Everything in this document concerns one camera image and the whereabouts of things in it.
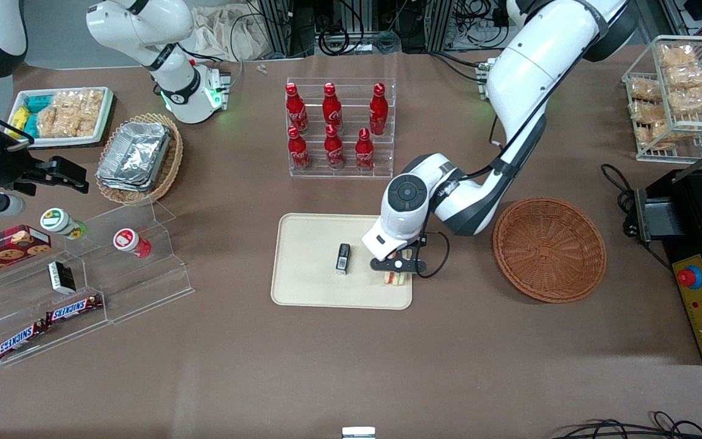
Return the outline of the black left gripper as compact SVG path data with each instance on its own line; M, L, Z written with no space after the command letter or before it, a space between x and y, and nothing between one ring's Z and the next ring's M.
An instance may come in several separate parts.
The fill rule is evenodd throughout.
M388 259L394 260L418 260L418 248L427 244L426 234L422 234L415 241L410 242L405 247L399 248L388 255Z

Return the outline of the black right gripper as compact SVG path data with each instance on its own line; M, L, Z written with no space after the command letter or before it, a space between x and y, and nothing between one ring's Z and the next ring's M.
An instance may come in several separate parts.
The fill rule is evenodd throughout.
M0 135L0 188L23 195L36 194L36 181L42 185L69 187L81 194L88 194L87 172L77 172L77 165L63 157L42 161L31 156L27 148L15 152L8 147L19 144L9 135Z

